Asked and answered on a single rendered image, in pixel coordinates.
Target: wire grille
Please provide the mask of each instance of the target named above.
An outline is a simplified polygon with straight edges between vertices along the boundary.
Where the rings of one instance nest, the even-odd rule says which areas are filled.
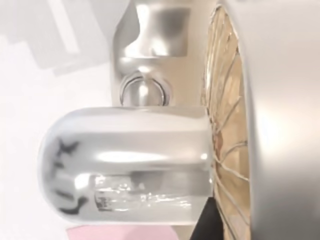
[[[250,176],[242,60],[238,38],[223,7],[211,17],[202,104],[214,144],[214,196],[226,240],[250,240]]]

